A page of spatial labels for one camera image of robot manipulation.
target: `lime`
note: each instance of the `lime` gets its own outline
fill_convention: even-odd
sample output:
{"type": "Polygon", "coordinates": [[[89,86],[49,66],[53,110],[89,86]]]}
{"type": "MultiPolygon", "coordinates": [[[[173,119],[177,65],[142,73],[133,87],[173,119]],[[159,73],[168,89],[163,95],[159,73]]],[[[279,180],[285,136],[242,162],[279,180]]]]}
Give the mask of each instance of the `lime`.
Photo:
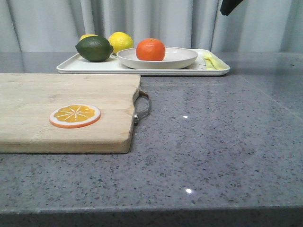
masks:
{"type": "Polygon", "coordinates": [[[95,35],[95,34],[85,34],[85,35],[82,35],[82,36],[80,37],[80,40],[79,40],[79,41],[81,41],[82,39],[84,39],[84,38],[86,38],[86,37],[90,37],[90,36],[98,36],[98,35],[95,35]]]}
{"type": "Polygon", "coordinates": [[[114,32],[108,40],[114,48],[114,53],[134,47],[133,39],[124,32],[114,32]]]}
{"type": "Polygon", "coordinates": [[[75,47],[88,61],[105,61],[113,52],[113,47],[106,38],[95,35],[80,40],[75,47]]]}

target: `white tray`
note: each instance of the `white tray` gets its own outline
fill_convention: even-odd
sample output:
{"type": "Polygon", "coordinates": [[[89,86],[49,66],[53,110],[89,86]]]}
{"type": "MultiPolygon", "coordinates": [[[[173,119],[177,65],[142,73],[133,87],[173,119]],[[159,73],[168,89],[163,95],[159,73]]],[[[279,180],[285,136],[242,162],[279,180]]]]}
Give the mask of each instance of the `white tray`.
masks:
{"type": "Polygon", "coordinates": [[[207,70],[203,55],[209,51],[203,49],[191,50],[198,53],[197,59],[190,66],[180,70],[135,70],[121,64],[119,59],[114,55],[111,55],[103,62],[90,62],[82,58],[78,53],[58,65],[57,70],[60,73],[141,74],[159,76],[221,76],[230,71],[231,68],[214,54],[213,56],[224,63],[227,69],[207,70]]]}

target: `orange slice toy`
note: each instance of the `orange slice toy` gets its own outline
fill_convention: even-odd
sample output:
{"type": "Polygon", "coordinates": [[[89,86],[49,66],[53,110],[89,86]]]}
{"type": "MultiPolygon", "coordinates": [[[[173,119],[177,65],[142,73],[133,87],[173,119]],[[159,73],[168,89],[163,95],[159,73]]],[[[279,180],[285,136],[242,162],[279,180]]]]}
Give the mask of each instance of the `orange slice toy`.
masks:
{"type": "Polygon", "coordinates": [[[100,110],[87,104],[72,104],[52,112],[49,121],[59,128],[79,128],[95,123],[101,117],[100,110]]]}

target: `granite countertop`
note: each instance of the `granite countertop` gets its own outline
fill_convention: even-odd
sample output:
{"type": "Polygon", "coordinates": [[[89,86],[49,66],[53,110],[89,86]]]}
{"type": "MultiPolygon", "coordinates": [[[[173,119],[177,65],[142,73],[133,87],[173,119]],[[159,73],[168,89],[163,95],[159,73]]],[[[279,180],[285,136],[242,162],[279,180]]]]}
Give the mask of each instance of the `granite countertop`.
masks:
{"type": "MultiPolygon", "coordinates": [[[[0,53],[0,73],[72,55],[0,53]]],[[[0,225],[303,226],[303,55],[216,55],[226,76],[142,77],[128,154],[0,154],[0,225]]]]}

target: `cutting board handle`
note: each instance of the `cutting board handle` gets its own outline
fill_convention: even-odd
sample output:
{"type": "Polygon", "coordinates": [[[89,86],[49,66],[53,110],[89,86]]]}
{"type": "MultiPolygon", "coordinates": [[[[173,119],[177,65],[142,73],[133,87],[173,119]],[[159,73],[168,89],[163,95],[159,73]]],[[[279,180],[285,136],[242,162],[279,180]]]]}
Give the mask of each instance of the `cutting board handle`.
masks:
{"type": "Polygon", "coordinates": [[[135,124],[138,124],[139,121],[142,118],[146,117],[151,110],[151,101],[150,101],[149,95],[146,92],[139,90],[138,98],[140,98],[140,97],[147,99],[147,108],[145,110],[141,110],[141,111],[135,110],[135,113],[134,113],[134,123],[135,124]]]}

